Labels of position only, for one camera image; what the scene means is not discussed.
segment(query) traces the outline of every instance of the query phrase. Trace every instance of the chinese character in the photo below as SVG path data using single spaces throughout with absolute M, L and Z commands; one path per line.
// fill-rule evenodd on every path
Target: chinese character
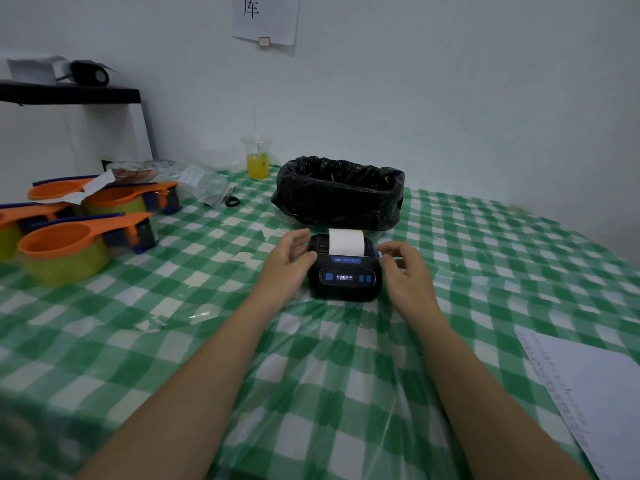
M 253 15 L 258 15 L 258 0 L 244 0 L 244 15 L 247 13 L 251 15 L 251 18 Z

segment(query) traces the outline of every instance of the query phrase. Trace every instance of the person's left arm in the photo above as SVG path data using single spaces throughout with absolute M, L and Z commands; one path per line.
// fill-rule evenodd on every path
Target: person's left arm
M 242 306 L 116 430 L 78 479 L 206 475 L 262 331 L 316 261 L 309 238 L 309 229 L 282 238 Z

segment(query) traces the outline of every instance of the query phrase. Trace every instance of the portable label printer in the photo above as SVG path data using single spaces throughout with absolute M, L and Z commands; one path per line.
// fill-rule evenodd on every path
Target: portable label printer
M 318 254 L 307 273 L 312 297 L 371 301 L 380 294 L 380 254 L 361 230 L 329 229 L 311 236 L 307 249 Z

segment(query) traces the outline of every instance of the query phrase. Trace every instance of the black shelf top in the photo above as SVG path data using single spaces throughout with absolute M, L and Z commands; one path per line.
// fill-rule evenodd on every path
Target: black shelf top
M 91 88 L 76 84 L 27 84 L 0 80 L 0 101 L 20 105 L 44 104 L 139 104 L 140 91 L 128 88 Z

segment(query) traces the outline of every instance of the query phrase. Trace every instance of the hand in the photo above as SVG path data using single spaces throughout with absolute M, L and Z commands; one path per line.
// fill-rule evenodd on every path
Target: hand
M 420 251 L 398 241 L 380 244 L 378 250 L 382 253 L 389 298 L 402 318 L 415 329 L 427 315 L 439 314 L 433 279 Z
M 260 306 L 268 307 L 272 315 L 293 298 L 309 268 L 316 262 L 316 252 L 307 252 L 310 239 L 309 229 L 288 232 L 264 261 L 250 298 Z

